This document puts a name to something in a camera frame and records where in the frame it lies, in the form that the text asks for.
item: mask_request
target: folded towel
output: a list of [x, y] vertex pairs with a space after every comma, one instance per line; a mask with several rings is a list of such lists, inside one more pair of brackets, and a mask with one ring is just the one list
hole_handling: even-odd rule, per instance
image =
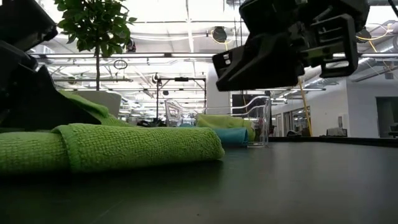
[[117, 118], [115, 118], [113, 115], [109, 114], [109, 111], [107, 107], [103, 105], [98, 105], [96, 103], [93, 103], [91, 101], [86, 100], [85, 98], [73, 94], [70, 91], [59, 91], [64, 97], [68, 98], [69, 100], [72, 100], [74, 103], [76, 103], [78, 106], [89, 112], [93, 117], [98, 119], [102, 125], [108, 125], [108, 126], [121, 126], [121, 127], [131, 127], [130, 124], [121, 121]]
[[69, 124], [52, 133], [0, 134], [0, 174], [99, 172], [223, 157], [209, 128]]
[[225, 146], [248, 146], [248, 130], [246, 128], [215, 128], [213, 129]]
[[197, 114], [197, 126], [206, 128], [246, 128], [249, 141], [254, 141], [256, 137], [251, 121], [227, 115]]

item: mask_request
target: clear glass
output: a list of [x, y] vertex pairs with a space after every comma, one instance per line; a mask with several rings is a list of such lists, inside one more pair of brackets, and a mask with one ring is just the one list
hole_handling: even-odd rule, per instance
[[202, 110], [184, 107], [175, 100], [165, 100], [165, 109], [168, 127], [179, 127], [182, 124], [196, 126], [197, 114], [200, 113], [249, 120], [256, 136], [253, 141], [248, 142], [248, 146], [266, 146], [268, 144], [269, 123], [271, 120], [271, 99], [268, 96], [257, 96], [244, 106], [207, 107]]

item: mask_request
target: blue cloth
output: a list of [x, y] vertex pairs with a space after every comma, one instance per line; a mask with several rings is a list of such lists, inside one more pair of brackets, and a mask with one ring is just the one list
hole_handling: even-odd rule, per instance
[[[181, 128], [194, 128], [191, 124], [181, 124]], [[248, 130], [246, 128], [213, 128], [223, 145], [247, 146]]]

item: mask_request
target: black table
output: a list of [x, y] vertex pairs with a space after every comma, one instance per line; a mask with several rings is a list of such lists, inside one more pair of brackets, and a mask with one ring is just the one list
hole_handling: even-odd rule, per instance
[[398, 223], [398, 150], [316, 142], [222, 161], [7, 180], [0, 223]]
[[388, 133], [388, 135], [392, 136], [393, 138], [397, 138], [398, 137], [398, 131], [391, 131]]

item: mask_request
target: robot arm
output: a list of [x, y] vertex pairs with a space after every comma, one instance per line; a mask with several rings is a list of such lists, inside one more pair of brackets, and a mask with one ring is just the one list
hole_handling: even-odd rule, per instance
[[[366, 0], [248, 0], [239, 13], [250, 31], [244, 46], [217, 54], [219, 91], [294, 86], [304, 68], [322, 78], [346, 77], [358, 67], [356, 33], [369, 13]], [[345, 58], [333, 58], [344, 53]], [[344, 67], [333, 64], [345, 62]]]

